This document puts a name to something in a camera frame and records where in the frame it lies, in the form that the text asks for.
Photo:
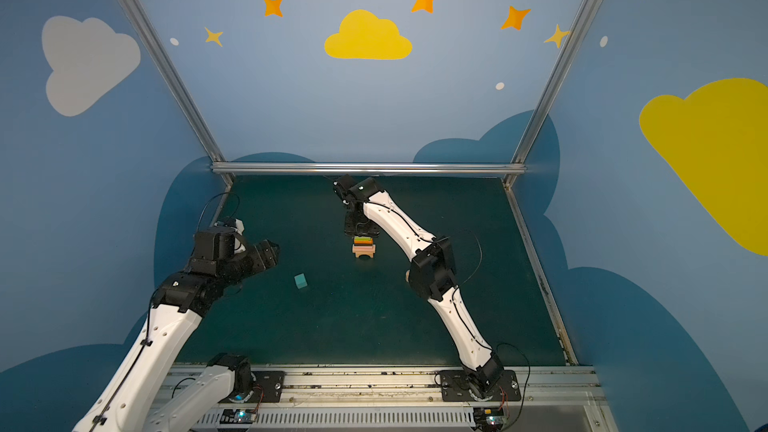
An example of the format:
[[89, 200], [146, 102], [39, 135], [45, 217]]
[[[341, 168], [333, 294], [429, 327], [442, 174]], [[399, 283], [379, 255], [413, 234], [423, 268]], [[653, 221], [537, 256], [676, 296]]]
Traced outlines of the pink wood block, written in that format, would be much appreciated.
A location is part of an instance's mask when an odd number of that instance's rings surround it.
[[353, 252], [355, 252], [355, 251], [361, 251], [361, 252], [362, 251], [371, 251], [371, 252], [375, 252], [376, 251], [376, 246], [375, 245], [373, 245], [373, 246], [353, 246], [352, 247], [352, 251]]

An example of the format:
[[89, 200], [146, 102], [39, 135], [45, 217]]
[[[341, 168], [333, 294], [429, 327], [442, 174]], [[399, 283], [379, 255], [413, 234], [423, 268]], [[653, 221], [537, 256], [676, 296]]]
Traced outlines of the natural wood arch block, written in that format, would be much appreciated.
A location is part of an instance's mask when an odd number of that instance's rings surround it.
[[373, 259], [374, 255], [375, 255], [375, 252], [371, 252], [371, 251], [362, 251], [362, 252], [361, 251], [355, 251], [355, 252], [353, 252], [353, 254], [355, 255], [356, 258], [369, 258], [369, 259]]

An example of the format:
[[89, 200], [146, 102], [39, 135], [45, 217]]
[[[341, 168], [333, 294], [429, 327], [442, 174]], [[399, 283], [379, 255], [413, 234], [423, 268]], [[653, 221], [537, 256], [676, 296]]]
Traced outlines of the teal wood block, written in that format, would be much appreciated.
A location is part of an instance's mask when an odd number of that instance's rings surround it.
[[303, 289], [308, 286], [308, 282], [304, 274], [299, 274], [294, 277], [295, 285], [298, 289]]

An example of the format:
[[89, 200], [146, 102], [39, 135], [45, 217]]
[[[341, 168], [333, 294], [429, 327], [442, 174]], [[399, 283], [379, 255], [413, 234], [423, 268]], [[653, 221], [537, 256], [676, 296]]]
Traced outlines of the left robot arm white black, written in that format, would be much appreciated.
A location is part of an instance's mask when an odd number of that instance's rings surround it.
[[136, 341], [77, 431], [189, 431], [225, 399], [244, 401], [255, 390], [249, 360], [220, 353], [183, 391], [150, 410], [179, 352], [225, 290], [275, 267], [278, 244], [249, 243], [235, 227], [196, 232], [185, 268], [152, 294]]

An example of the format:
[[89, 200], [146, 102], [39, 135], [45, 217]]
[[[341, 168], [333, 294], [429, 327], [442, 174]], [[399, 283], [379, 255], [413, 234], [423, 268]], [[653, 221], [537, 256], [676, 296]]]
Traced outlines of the left green circuit board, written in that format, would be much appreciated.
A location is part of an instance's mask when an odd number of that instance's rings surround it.
[[255, 409], [224, 409], [220, 425], [251, 425], [256, 422], [258, 412]]

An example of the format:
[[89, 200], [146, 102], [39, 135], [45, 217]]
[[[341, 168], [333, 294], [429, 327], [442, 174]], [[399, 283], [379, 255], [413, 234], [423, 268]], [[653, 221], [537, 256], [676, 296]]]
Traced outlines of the green circuit board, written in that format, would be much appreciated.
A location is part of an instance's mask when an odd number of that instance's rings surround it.
[[255, 409], [224, 409], [220, 425], [251, 425], [256, 422], [258, 412]]
[[475, 408], [473, 410], [473, 431], [499, 432], [508, 424], [506, 414], [498, 408]]

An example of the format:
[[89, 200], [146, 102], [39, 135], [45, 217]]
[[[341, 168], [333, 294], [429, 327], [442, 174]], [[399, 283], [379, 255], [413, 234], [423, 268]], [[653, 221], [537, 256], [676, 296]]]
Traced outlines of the right green circuit board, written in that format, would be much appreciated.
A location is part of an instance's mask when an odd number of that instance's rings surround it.
[[506, 414], [498, 408], [475, 408], [473, 410], [473, 431], [499, 432], [508, 424]]

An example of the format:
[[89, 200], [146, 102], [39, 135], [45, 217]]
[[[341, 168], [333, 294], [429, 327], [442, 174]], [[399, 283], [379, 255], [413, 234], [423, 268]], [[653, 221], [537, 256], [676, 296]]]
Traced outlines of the left side floor rail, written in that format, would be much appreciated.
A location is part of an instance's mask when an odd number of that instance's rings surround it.
[[231, 185], [226, 186], [224, 191], [216, 194], [206, 203], [201, 215], [200, 224], [203, 224], [204, 220], [207, 219], [206, 225], [212, 226], [219, 220], [219, 216], [229, 199], [231, 189]]

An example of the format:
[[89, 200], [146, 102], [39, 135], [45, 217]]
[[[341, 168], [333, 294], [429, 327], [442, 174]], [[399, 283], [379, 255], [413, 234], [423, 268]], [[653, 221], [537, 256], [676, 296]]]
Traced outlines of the floor rail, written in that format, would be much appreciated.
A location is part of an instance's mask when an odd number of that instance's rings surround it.
[[207, 219], [206, 225], [212, 226], [219, 220], [219, 216], [229, 199], [231, 189], [231, 185], [226, 186], [224, 191], [216, 194], [206, 203], [201, 215], [200, 224], [203, 224], [204, 220]]
[[542, 295], [555, 335], [558, 338], [565, 362], [569, 366], [577, 366], [579, 360], [568, 335], [565, 323], [552, 293], [549, 281], [536, 251], [533, 239], [530, 235], [522, 210], [510, 184], [504, 183], [504, 191], [521, 236], [528, 260], [531, 264], [536, 283]]

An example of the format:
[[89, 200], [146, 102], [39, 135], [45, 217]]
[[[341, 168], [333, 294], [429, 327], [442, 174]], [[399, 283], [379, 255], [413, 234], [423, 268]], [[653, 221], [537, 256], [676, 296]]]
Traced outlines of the back horizontal aluminium rail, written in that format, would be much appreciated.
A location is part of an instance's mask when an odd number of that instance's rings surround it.
[[522, 175], [523, 164], [214, 162], [214, 173], [232, 175]]

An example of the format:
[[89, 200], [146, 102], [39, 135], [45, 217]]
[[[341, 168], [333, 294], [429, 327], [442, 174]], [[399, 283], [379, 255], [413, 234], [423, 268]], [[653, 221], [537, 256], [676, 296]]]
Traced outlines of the left corner aluminium post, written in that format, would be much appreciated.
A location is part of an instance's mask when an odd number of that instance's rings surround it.
[[226, 159], [202, 113], [173, 64], [160, 35], [153, 26], [140, 0], [117, 0], [129, 22], [137, 32], [173, 98], [185, 116], [192, 131], [212, 162], [212, 166]]

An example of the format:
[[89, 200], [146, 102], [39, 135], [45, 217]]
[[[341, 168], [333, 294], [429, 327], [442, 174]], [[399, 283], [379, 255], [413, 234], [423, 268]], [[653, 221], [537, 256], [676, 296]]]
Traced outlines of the corner aluminium post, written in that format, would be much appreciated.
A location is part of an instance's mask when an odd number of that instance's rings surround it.
[[527, 158], [537, 140], [544, 123], [552, 110], [558, 93], [573, 65], [579, 49], [599, 11], [603, 0], [582, 0], [571, 25], [566, 43], [561, 47], [552, 72], [546, 82], [536, 108], [527, 123], [521, 139], [511, 159], [511, 164], [521, 169], [521, 172], [509, 173], [504, 177], [504, 187], [510, 191], [516, 178], [525, 173]]
[[192, 131], [212, 162], [212, 166], [226, 159], [202, 113], [173, 64], [160, 35], [153, 26], [140, 0], [117, 0], [129, 22], [137, 32], [173, 98], [185, 116]]

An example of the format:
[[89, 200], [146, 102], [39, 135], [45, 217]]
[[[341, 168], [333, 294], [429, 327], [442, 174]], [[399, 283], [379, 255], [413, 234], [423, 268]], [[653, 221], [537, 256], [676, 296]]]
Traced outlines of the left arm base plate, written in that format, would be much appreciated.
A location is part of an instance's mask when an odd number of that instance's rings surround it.
[[279, 403], [286, 374], [282, 370], [252, 370], [250, 389], [242, 396], [246, 404]]

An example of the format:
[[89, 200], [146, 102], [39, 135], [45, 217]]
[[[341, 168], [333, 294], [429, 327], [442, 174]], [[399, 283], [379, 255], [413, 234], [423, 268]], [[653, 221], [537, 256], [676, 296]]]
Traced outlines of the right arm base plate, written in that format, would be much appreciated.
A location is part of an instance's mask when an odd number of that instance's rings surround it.
[[441, 370], [435, 375], [444, 402], [520, 402], [522, 384], [512, 370], [504, 370], [497, 383], [484, 395], [473, 392], [463, 370]]

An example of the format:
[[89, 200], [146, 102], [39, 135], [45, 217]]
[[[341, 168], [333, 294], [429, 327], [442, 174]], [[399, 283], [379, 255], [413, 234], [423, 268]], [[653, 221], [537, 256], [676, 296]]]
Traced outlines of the right corner aluminium post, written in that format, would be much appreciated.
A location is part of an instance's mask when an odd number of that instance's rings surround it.
[[579, 49], [599, 11], [603, 0], [582, 0], [571, 25], [566, 43], [561, 47], [552, 72], [546, 82], [536, 108], [527, 123], [521, 139], [511, 159], [511, 164], [521, 169], [521, 172], [509, 173], [504, 177], [504, 187], [510, 191], [516, 178], [525, 173], [527, 158], [537, 140], [544, 123], [552, 110], [558, 93], [573, 65]]

